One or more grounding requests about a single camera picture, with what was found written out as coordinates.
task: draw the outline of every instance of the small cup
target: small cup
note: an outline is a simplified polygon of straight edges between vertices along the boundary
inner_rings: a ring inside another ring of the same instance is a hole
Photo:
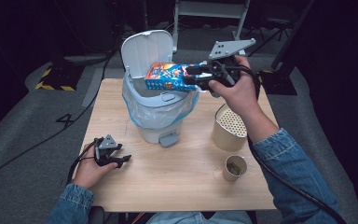
[[[226,104],[214,115],[212,139],[215,145],[231,152],[240,150],[246,143],[247,132],[242,119]]]
[[[245,174],[248,166],[243,157],[229,156],[226,159],[225,167],[223,168],[223,178],[228,182],[236,181],[240,176]]]

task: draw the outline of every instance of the handheld controller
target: handheld controller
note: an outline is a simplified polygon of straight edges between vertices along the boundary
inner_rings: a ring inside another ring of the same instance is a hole
[[[117,168],[121,168],[123,163],[129,161],[131,158],[131,155],[122,158],[111,157],[111,154],[116,150],[120,150],[123,145],[117,144],[110,134],[105,138],[95,138],[94,144],[94,159],[99,166],[105,166],[106,164],[116,162]]]
[[[238,51],[252,46],[254,39],[241,41],[217,42],[213,46],[210,61],[200,66],[189,66],[187,75],[183,77],[186,85],[197,85],[203,91],[210,91],[214,97],[219,97],[209,87],[210,80],[216,80],[227,87],[234,86],[240,80],[240,71],[255,76],[252,71],[243,65],[237,64],[234,54]]]

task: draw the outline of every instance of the person's left hand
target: person's left hand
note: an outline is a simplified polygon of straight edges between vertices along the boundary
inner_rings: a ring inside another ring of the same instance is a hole
[[[117,167],[117,163],[115,162],[109,163],[105,166],[99,166],[94,160],[94,151],[95,147],[91,146],[83,156],[77,167],[74,179],[74,184],[86,189],[90,189],[96,185],[104,175]]]

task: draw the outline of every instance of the table top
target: table top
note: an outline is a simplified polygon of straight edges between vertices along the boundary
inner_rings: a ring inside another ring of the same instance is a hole
[[[162,147],[143,139],[130,119],[121,88],[122,79],[102,82],[83,146],[95,137],[111,134],[123,144],[115,156],[132,157],[92,189],[94,205],[109,212],[275,209],[248,144],[239,151],[226,152],[213,143],[214,115],[225,103],[223,98],[201,93],[196,107],[183,121],[179,142]],[[276,123],[264,90],[259,103]],[[246,173],[233,183],[222,176],[230,155],[243,156],[248,164]]]

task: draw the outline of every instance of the colorful box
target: colorful box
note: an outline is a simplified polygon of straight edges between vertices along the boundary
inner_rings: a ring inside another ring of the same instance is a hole
[[[186,68],[200,66],[199,63],[153,63],[145,84],[149,90],[199,91],[197,85],[186,85],[183,76],[188,76]]]

